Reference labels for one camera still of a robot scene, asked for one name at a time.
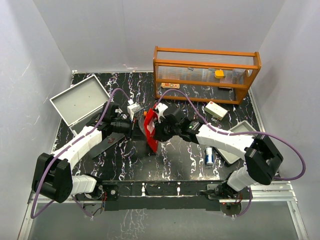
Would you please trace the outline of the red first aid pouch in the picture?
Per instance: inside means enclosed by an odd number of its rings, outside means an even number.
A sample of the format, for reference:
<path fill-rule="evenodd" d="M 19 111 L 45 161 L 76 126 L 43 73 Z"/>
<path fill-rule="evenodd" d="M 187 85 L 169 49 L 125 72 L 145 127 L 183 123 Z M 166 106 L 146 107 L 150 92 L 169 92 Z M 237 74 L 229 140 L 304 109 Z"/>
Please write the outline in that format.
<path fill-rule="evenodd" d="M 157 121 L 158 117 L 156 112 L 150 108 L 147 112 L 147 116 L 144 118 L 143 127 L 146 135 L 146 142 L 154 153 L 157 152 L 159 144 L 158 141 L 154 139 Z"/>

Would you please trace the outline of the blue white can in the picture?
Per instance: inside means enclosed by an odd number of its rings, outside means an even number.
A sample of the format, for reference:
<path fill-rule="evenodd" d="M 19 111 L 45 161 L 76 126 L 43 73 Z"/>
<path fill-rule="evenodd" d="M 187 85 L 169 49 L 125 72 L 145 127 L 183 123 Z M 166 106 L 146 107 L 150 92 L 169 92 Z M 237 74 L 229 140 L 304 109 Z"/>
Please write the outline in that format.
<path fill-rule="evenodd" d="M 205 148 L 205 164 L 207 166 L 214 164 L 213 148 L 211 146 Z"/>

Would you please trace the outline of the grey case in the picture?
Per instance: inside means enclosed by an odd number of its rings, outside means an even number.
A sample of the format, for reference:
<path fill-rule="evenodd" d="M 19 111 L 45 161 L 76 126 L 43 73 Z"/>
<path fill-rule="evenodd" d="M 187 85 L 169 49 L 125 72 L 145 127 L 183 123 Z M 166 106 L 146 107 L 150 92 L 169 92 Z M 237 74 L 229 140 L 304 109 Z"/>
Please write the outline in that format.
<path fill-rule="evenodd" d="M 93 117 L 99 116 L 109 97 L 93 74 L 52 97 L 50 102 L 76 137 L 85 134 L 81 131 Z"/>

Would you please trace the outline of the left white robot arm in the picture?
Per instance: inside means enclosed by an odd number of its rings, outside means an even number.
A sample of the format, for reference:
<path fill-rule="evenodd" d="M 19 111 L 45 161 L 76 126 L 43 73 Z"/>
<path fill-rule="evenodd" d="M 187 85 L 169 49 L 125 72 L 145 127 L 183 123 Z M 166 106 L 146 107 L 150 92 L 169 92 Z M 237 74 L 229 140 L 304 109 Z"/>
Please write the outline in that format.
<path fill-rule="evenodd" d="M 55 202 L 62 203 L 70 195 L 87 194 L 97 200 L 103 195 L 101 180 L 90 174 L 73 175 L 76 164 L 95 146 L 111 134 L 123 134 L 129 140 L 144 141 L 135 114 L 141 110 L 138 103 L 129 101 L 127 114 L 114 102 L 106 102 L 80 133 L 59 150 L 42 153 L 36 162 L 31 188 Z"/>

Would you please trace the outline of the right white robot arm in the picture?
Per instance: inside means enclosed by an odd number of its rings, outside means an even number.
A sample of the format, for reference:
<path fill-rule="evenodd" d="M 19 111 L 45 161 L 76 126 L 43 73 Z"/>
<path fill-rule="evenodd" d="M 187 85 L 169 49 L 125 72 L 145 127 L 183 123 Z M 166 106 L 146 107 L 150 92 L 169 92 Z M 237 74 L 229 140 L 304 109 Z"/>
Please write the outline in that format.
<path fill-rule="evenodd" d="M 178 108 L 156 107 L 148 114 L 150 119 L 144 121 L 144 129 L 153 150 L 157 149 L 158 142 L 179 136 L 186 142 L 221 149 L 245 161 L 245 166 L 230 173 L 216 188 L 217 195 L 233 199 L 242 189 L 255 183 L 270 185 L 283 162 L 277 147 L 263 134 L 234 135 L 231 131 L 191 119 Z"/>

